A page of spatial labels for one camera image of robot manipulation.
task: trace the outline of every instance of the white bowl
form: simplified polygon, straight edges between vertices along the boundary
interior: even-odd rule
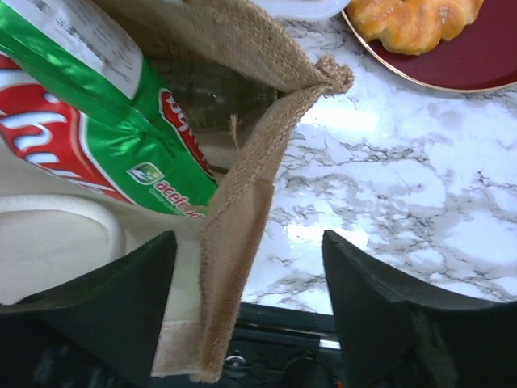
[[[278,19],[317,21],[341,12],[350,0],[253,0]]]

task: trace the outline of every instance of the green snack package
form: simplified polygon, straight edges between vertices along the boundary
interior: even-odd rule
[[[0,0],[0,138],[63,179],[203,217],[216,181],[179,105],[90,0]]]

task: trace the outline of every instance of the red plate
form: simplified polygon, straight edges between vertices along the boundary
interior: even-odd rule
[[[490,91],[517,84],[517,0],[485,0],[477,20],[449,42],[419,57],[386,51],[379,40],[361,44],[402,77],[435,89]]]

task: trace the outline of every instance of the pastry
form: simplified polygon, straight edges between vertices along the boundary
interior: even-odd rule
[[[392,53],[420,55],[456,38],[477,18],[483,0],[351,0],[347,14],[366,41]]]

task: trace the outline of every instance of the nutrition label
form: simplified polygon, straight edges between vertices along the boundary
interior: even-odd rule
[[[126,31],[89,0],[2,0],[132,99],[143,56]]]

